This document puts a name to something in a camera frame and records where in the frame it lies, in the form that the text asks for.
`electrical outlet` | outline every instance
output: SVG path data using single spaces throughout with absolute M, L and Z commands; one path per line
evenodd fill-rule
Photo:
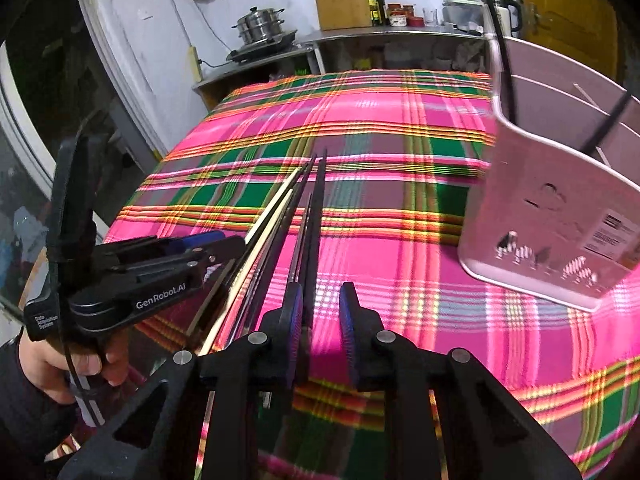
M 196 83 L 202 81 L 202 70 L 198 62 L 198 51 L 193 45 L 190 45 L 187 49 L 187 62 L 189 63 L 189 69 L 191 70 L 194 81 Z

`label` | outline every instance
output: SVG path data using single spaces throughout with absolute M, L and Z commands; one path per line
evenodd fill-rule
M 139 301 L 136 303 L 136 308 L 145 308 L 146 306 L 153 305 L 158 301 L 162 301 L 165 298 L 169 298 L 174 294 L 178 294 L 178 292 L 182 292 L 186 290 L 187 284 L 181 283 L 178 286 L 173 286 L 172 288 L 168 288 L 167 290 L 162 291 L 160 294 L 154 294 L 150 298 L 145 301 Z
M 636 268 L 636 265 L 640 263 L 640 238 L 636 238 L 636 241 L 625 251 L 618 263 L 629 270 Z
M 582 248 L 617 261 L 639 232 L 638 225 L 621 214 L 607 209 Z
M 36 316 L 35 322 L 38 324 L 40 330 L 51 328 L 53 324 L 58 320 L 58 316 Z

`power cord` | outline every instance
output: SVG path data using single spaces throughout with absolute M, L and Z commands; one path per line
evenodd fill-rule
M 78 378 L 78 372 L 76 371 L 76 365 L 74 364 L 73 359 L 71 358 L 71 350 L 69 349 L 69 343 L 66 340 L 65 333 L 65 324 L 63 316 L 66 313 L 62 312 L 62 306 L 60 305 L 60 297 L 58 295 L 58 288 L 60 287 L 60 283 L 58 281 L 58 264 L 55 262 L 51 262 L 49 264 L 49 280 L 51 287 L 54 288 L 54 301 L 57 307 L 58 313 L 58 335 L 60 336 L 60 343 L 62 344 L 62 351 L 65 355 L 66 366 L 69 368 L 69 373 L 71 374 L 71 380 L 74 383 L 75 389 L 78 391 L 82 402 L 86 406 L 86 409 L 91 417 L 92 423 L 95 428 L 100 428 L 100 417 L 98 417 L 97 413 L 94 411 L 94 406 L 87 399 L 87 396 L 84 393 L 84 388 L 80 384 L 80 379 Z
M 193 2 L 193 5 L 196 7 L 196 9 L 198 9 L 198 12 L 200 13 L 200 16 L 202 17 L 202 20 L 204 21 L 205 25 L 207 25 L 207 28 L 211 31 L 213 36 L 220 43 L 222 43 L 229 52 L 231 52 L 232 49 L 228 46 L 228 44 L 226 44 L 224 41 L 222 41 L 222 38 L 220 38 L 219 35 L 216 34 L 216 31 L 213 30 L 213 27 L 211 27 L 210 23 L 207 21 L 205 15 L 204 15 L 204 12 L 202 12 L 202 9 L 200 8 L 200 6 L 196 2 L 194 2 L 193 0 L 192 0 L 192 2 Z M 183 31 L 185 37 L 189 41 L 190 45 L 193 44 L 193 43 L 191 43 L 191 40 L 189 39 L 189 35 L 187 34 L 187 29 L 184 27 L 184 22 L 182 21 L 180 13 L 178 12 L 178 7 L 175 4 L 175 0 L 171 0 L 171 3 L 172 3 L 172 6 L 174 8 L 175 15 L 178 18 L 178 21 L 180 22 L 180 26 L 182 27 L 182 31 Z
M 230 62 L 230 61 L 227 61 L 226 63 L 220 64 L 220 65 L 212 65 L 212 64 L 209 64 L 209 63 L 207 63 L 206 61 L 204 61 L 204 59 L 199 59 L 199 60 L 198 60 L 198 63 L 200 63 L 200 64 L 205 64 L 205 65 L 207 65 L 209 68 L 219 68 L 219 67 L 221 67 L 221 66 L 228 65 L 228 64 L 229 64 L 229 63 L 231 63 L 231 62 Z

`cable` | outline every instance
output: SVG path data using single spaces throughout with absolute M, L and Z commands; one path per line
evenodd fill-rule
M 177 9 L 177 7 L 176 7 L 176 5 L 175 5 L 175 1 L 174 1 L 174 0 L 171 0 L 171 1 L 172 1 L 172 3 L 174 4 L 174 10 L 175 10 L 175 13 L 176 13 L 176 15 L 178 16 L 178 19 L 180 20 L 180 24 L 182 25 L 182 28 L 184 29 L 184 33 L 185 33 L 185 34 L 187 34 L 187 31 L 186 31 L 186 29 L 184 28 L 184 23 L 183 23 L 183 22 L 182 22 L 182 20 L 180 19 L 180 14 L 178 13 L 178 9 Z M 222 39 L 219 37 L 219 35 L 217 35 L 217 34 L 216 34 L 216 31 L 215 31 L 215 30 L 213 30 L 213 27 L 211 27 L 211 24 L 207 21 L 207 19 L 206 19 L 205 15 L 204 15 L 204 12 L 202 12 L 202 9 L 200 8 L 200 6 L 199 6 L 196 2 L 194 2 L 193 0 L 192 0 L 192 2 L 193 2 L 193 5 L 196 7 L 196 9 L 198 9 L 198 12 L 200 13 L 200 16 L 202 17 L 202 19 L 203 19 L 203 21 L 204 21 L 205 25 L 207 25 L 207 28 L 211 31 L 211 33 L 214 35 L 214 37 L 215 37 L 215 38 L 216 38 L 220 43 L 222 43 L 222 44 L 226 47 L 226 49 L 227 49 L 229 52 L 231 52 L 231 51 L 232 51 L 231 47 L 229 47 L 229 46 L 228 46 L 228 44 L 226 44 L 224 41 L 222 41 Z
M 71 350 L 69 349 L 69 343 L 66 340 L 65 335 L 65 324 L 63 320 L 62 306 L 60 305 L 60 294 L 58 289 L 60 288 L 60 283 L 58 281 L 58 264 L 55 262 L 49 263 L 49 281 L 53 292 L 54 302 L 56 303 L 56 310 L 58 313 L 58 335 L 60 336 L 60 343 L 62 344 L 62 351 L 65 355 L 66 366 L 69 368 L 69 373 L 71 374 L 71 380 L 74 383 L 75 389 L 78 391 L 82 402 L 86 406 L 86 409 L 91 417 L 91 421 L 94 424 L 94 428 L 100 428 L 100 424 L 98 420 L 100 419 L 94 411 L 94 406 L 89 402 L 86 395 L 84 394 L 84 388 L 80 385 L 80 379 L 78 378 L 78 372 L 76 371 L 76 365 L 74 364 L 74 360 L 71 358 Z
M 228 46 L 228 44 L 226 44 L 224 41 L 222 41 L 222 40 L 220 39 L 219 35 L 217 35 L 217 34 L 216 34 L 216 31 L 215 31 L 215 30 L 213 30 L 213 27 L 211 27 L 211 24 L 207 21 L 206 17 L 204 16 L 204 12 L 202 12 L 202 9 L 200 8 L 200 6 L 199 6 L 196 2 L 194 2 L 193 4 L 194 4 L 194 5 L 196 6 L 196 8 L 198 9 L 198 12 L 199 12 L 199 13 L 200 13 L 200 15 L 202 16 L 202 19 L 204 20 L 205 24 L 207 25 L 207 28 L 208 28 L 208 29 L 211 31 L 211 33 L 216 37 L 216 39 L 217 39 L 220 43 L 222 43 L 224 46 L 226 46 L 226 49 L 227 49 L 229 52 L 231 52 L 231 50 L 232 50 L 232 49 L 231 49 L 231 47 L 229 47 L 229 46 Z
M 170 0 L 170 1 L 171 1 L 171 6 L 174 8 L 175 17 L 178 18 L 178 23 L 180 23 L 180 28 L 182 29 L 182 33 L 184 34 L 184 37 L 187 40 L 187 43 L 189 43 L 189 46 L 191 46 L 193 43 L 191 43 L 191 39 L 189 38 L 189 33 L 187 32 L 187 28 L 184 26 L 184 22 L 182 20 L 182 17 L 180 16 L 180 12 L 178 12 L 178 6 L 175 4 L 175 0 Z
M 204 61 L 204 59 L 199 59 L 199 60 L 198 60 L 198 63 L 204 63 L 204 64 L 205 64 L 205 65 L 207 65 L 209 68 L 218 68 L 218 67 L 220 67 L 220 66 L 228 65 L 228 64 L 229 64 L 229 63 L 231 63 L 231 62 L 230 62 L 230 61 L 227 61 L 226 63 L 223 63 L 223 64 L 221 64 L 221 65 L 212 65 L 212 64 L 209 64 L 209 63 L 207 63 L 206 61 Z
M 591 137 L 589 137 L 589 139 L 587 139 L 582 145 L 582 147 L 580 148 L 580 153 L 593 156 L 593 152 L 596 150 L 598 145 L 604 140 L 604 138 L 620 120 L 622 113 L 626 109 L 626 105 L 629 103 L 629 101 L 631 101 L 632 97 L 633 94 L 631 93 L 631 90 L 627 90 L 622 95 L 622 97 L 616 102 L 616 104 L 613 105 L 613 108 L 609 112 L 609 115 L 604 117 Z
M 494 0 L 485 0 L 485 4 L 489 7 L 489 14 L 491 14 L 491 21 L 494 24 L 495 38 L 498 41 L 498 47 L 500 48 L 500 60 L 502 61 L 502 71 L 504 73 L 504 93 L 507 104 L 507 118 L 508 120 L 518 125 L 516 118 L 516 95 L 513 89 L 513 78 L 511 77 L 511 61 L 509 60 L 509 53 L 507 52 L 507 44 L 504 41 L 504 35 L 502 34 L 502 27 L 500 26 L 500 20 L 498 19 L 498 13 L 495 10 Z

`hand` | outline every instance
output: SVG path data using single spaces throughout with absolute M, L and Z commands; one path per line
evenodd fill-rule
M 71 359 L 78 375 L 102 375 L 111 386 L 119 386 L 127 378 L 129 367 L 129 331 L 111 336 L 104 348 L 106 362 L 91 349 L 69 343 Z M 26 331 L 18 348 L 20 365 L 31 384 L 59 404 L 76 402 L 66 381 L 66 359 L 59 340 L 31 341 Z

